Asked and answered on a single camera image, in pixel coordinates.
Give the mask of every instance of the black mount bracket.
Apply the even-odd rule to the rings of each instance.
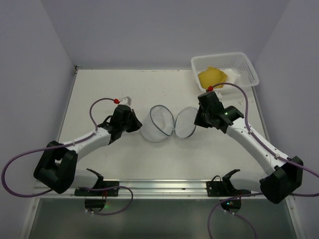
[[[119,186],[119,181],[101,181],[95,184],[93,188],[102,189]],[[117,197],[119,194],[119,188],[111,189],[107,191],[107,197]],[[89,191],[86,189],[78,188],[75,189],[74,195],[77,197],[102,197],[105,195],[105,191]]]
[[[297,156],[290,159],[298,165],[303,166],[303,161]],[[299,188],[303,180],[303,169],[289,163],[275,168],[275,172],[261,179],[260,189],[265,197],[272,203],[278,204],[293,191]]]
[[[62,145],[57,141],[50,142],[47,147]],[[67,148],[44,151],[33,176],[41,183],[57,193],[65,192],[73,183],[78,154]]]
[[[237,190],[230,182],[230,177],[239,172],[240,169],[234,169],[227,173],[222,180],[211,180],[206,182],[208,197],[233,197],[251,193],[249,190]]]

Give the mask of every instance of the black clamp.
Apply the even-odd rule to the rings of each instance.
[[[198,96],[199,108],[194,124],[204,128],[220,129],[226,133],[229,125],[244,115],[235,107],[224,108],[214,91]]]
[[[230,178],[240,169],[234,169],[227,173],[221,180],[213,180],[206,182],[206,190],[208,197],[233,197],[243,194],[250,194],[249,190],[237,190],[230,182]]]
[[[98,180],[96,181],[92,189],[117,187],[120,184],[119,181],[104,181],[104,177],[98,172],[89,168],[87,168],[86,170],[94,173],[98,177]],[[119,188],[114,188],[107,191],[108,197],[117,197],[118,194]],[[103,195],[105,195],[105,191],[90,191],[84,188],[77,188],[75,189],[74,195],[77,197],[102,197]]]
[[[135,112],[128,106],[118,105],[110,122],[106,118],[98,127],[102,127],[111,134],[110,144],[119,139],[123,132],[134,132],[142,127],[142,123],[137,119]]]

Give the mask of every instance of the red connector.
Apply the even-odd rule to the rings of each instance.
[[[214,90],[214,88],[213,88],[212,86],[209,86],[209,87],[207,88],[206,92],[210,92],[210,91],[213,91],[213,90]]]

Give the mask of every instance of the white table surface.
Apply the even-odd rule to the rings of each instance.
[[[191,70],[79,70],[63,123],[60,142],[73,140],[93,130],[89,107],[103,97],[130,96],[131,107],[143,122],[154,105],[167,106],[176,117],[188,106],[198,107],[199,90]],[[249,122],[264,135],[252,89]],[[240,93],[223,95],[225,107],[244,113]],[[111,115],[115,104],[105,101],[93,109],[97,123]],[[187,139],[171,138],[159,143],[146,141],[139,132],[122,137],[83,158],[77,169],[91,168],[108,179],[209,179],[239,168],[262,174],[259,164],[235,140],[216,129],[197,127]]]

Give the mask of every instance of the cable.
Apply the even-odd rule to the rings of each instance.
[[[258,195],[263,195],[262,193],[251,193],[251,194],[243,194],[243,195],[239,195],[239,196],[234,196],[234,197],[231,197],[231,198],[227,198],[227,199],[224,199],[222,201],[219,201],[211,210],[210,210],[210,213],[208,215],[208,220],[207,220],[207,230],[208,230],[208,234],[209,234],[209,238],[213,239],[213,235],[210,231],[210,218],[211,218],[211,215],[213,214],[213,212],[216,210],[216,208],[225,203],[225,202],[228,202],[228,201],[231,201],[231,200],[235,200],[237,198],[242,198],[242,197],[252,197],[252,196],[258,196]],[[257,236],[257,232],[255,230],[255,228],[253,227],[253,225],[245,218],[243,217],[242,215],[239,215],[239,214],[236,214],[234,213],[234,215],[236,215],[237,217],[241,218],[242,220],[244,220],[245,222],[248,223],[248,225],[251,227],[251,229],[253,230],[254,232],[254,236],[255,236],[255,239],[258,238]]]
[[[245,102],[246,102],[246,105],[245,105],[245,125],[246,125],[246,128],[248,129],[248,131],[251,131],[251,128],[249,126],[249,123],[248,123],[248,97],[247,97],[247,94],[245,93],[245,91],[240,88],[239,86],[235,85],[235,84],[232,84],[232,83],[218,83],[214,86],[212,86],[212,88],[216,87],[216,86],[220,86],[220,85],[230,85],[230,86],[233,86],[233,87],[236,87],[237,89],[239,89],[241,91],[241,93],[243,93],[244,95],[244,98],[245,98]],[[259,138],[257,135],[255,135],[253,132],[250,132],[250,134],[253,136],[253,138],[265,149],[267,150],[271,155],[277,157],[277,154],[275,152],[273,152],[269,147],[267,147],[267,145],[265,145]],[[298,168],[301,168],[303,169],[304,171],[307,171],[309,173],[311,173],[312,175],[316,176],[317,178],[319,178],[319,174],[314,172],[313,170],[307,168],[307,167],[304,167],[304,166],[301,166],[297,163],[294,163],[294,162],[291,162],[289,160],[289,158],[283,158],[283,157],[277,157],[279,160],[281,161],[284,161],[286,163],[289,163],[295,167],[298,167]],[[292,196],[299,196],[299,197],[317,197],[319,196],[319,193],[313,193],[313,194],[301,194],[301,193],[292,193],[291,194]]]
[[[90,119],[91,119],[91,121],[92,121],[93,124],[94,124],[95,131],[98,130],[98,125],[96,124],[95,120],[94,120],[93,117],[92,117],[92,108],[93,108],[98,102],[104,101],[104,100],[109,100],[109,101],[115,102],[115,100],[114,100],[114,99],[111,99],[111,98],[101,98],[101,99],[95,101],[95,102],[91,105],[90,110],[89,110]],[[85,138],[83,138],[83,139],[80,139],[80,140],[78,140],[78,141],[75,141],[74,143],[75,143],[75,144],[82,143],[82,142],[84,142],[84,141],[86,141],[86,140],[92,138],[94,135],[95,135],[95,133],[93,132],[93,133],[90,134],[89,136],[87,136],[87,137],[85,137]],[[48,193],[48,192],[53,191],[52,189],[50,189],[50,190],[47,190],[47,191],[44,191],[44,192],[41,192],[41,193],[36,193],[36,194],[20,194],[20,193],[16,193],[16,192],[12,191],[12,190],[8,187],[8,185],[6,184],[6,181],[5,181],[5,173],[6,173],[6,170],[8,169],[8,167],[10,166],[10,164],[12,164],[15,160],[17,160],[18,158],[20,158],[20,157],[22,157],[22,156],[26,156],[26,155],[31,154],[31,153],[36,153],[36,152],[41,152],[41,151],[46,151],[46,150],[53,150],[53,149],[59,149],[59,148],[67,148],[67,147],[70,147],[70,146],[72,146],[72,145],[73,145],[73,143],[69,143],[69,144],[64,144],[64,145],[59,145],[59,146],[39,148],[39,149],[30,150],[30,151],[27,151],[27,152],[24,152],[24,153],[21,153],[21,154],[16,155],[16,156],[13,157],[12,159],[10,159],[10,160],[5,164],[5,166],[3,167],[3,170],[2,170],[2,173],[1,173],[1,183],[2,183],[2,185],[3,185],[3,187],[4,187],[4,189],[5,189],[8,193],[10,193],[10,194],[12,194],[12,195],[14,195],[14,196],[16,196],[16,197],[20,197],[20,198],[33,198],[33,197],[38,197],[38,196],[41,196],[41,195],[44,195],[44,194],[46,194],[46,193]]]
[[[90,210],[89,212],[92,213],[92,214],[100,215],[100,216],[110,216],[110,215],[115,215],[115,214],[121,213],[121,212],[125,211],[127,208],[129,208],[129,206],[133,202],[133,191],[130,188],[128,188],[128,187],[115,186],[115,187],[101,188],[101,189],[94,189],[94,188],[81,188],[81,189],[88,190],[88,191],[93,191],[93,192],[100,192],[100,191],[108,191],[108,190],[116,189],[116,188],[124,188],[126,190],[129,190],[129,192],[131,193],[131,199],[130,199],[129,203],[125,207],[123,207],[122,209],[120,209],[120,210],[118,210],[116,212],[113,212],[113,213],[100,213],[100,212],[94,212],[92,210]]]
[[[221,177],[219,176],[219,175],[216,175],[215,177],[213,177],[213,179],[212,179],[212,181],[214,181],[215,180],[215,178],[219,178],[219,180],[221,181]]]

